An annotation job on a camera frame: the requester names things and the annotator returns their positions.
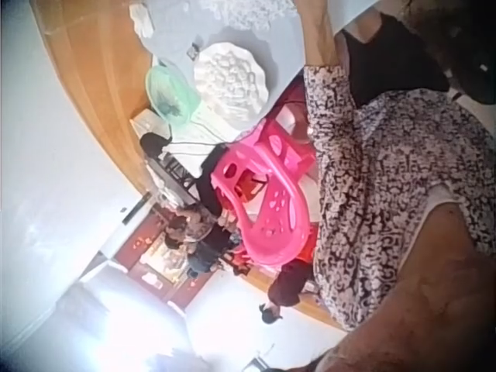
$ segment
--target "plastic chair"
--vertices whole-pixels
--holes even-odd
[[[212,173],[212,185],[231,202],[243,245],[257,264],[280,266],[293,260],[310,233],[310,219],[299,178],[315,162],[310,145],[292,141],[275,120],[259,124],[247,138],[233,144]],[[252,222],[236,186],[245,170],[267,175],[267,191]]]

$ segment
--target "white plate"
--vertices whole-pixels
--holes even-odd
[[[251,72],[255,75],[255,85],[258,90],[258,99],[252,105],[252,109],[245,111],[241,108],[228,108],[225,102],[221,102],[214,95],[209,95],[208,90],[202,89],[207,84],[210,68],[208,63],[216,54],[226,55],[232,53],[238,59],[246,61],[250,65]],[[201,98],[217,114],[221,115],[229,123],[248,122],[253,120],[262,110],[269,98],[269,91],[265,82],[265,72],[255,61],[253,55],[248,50],[237,47],[231,43],[216,43],[204,49],[195,61],[195,84],[200,91]]]

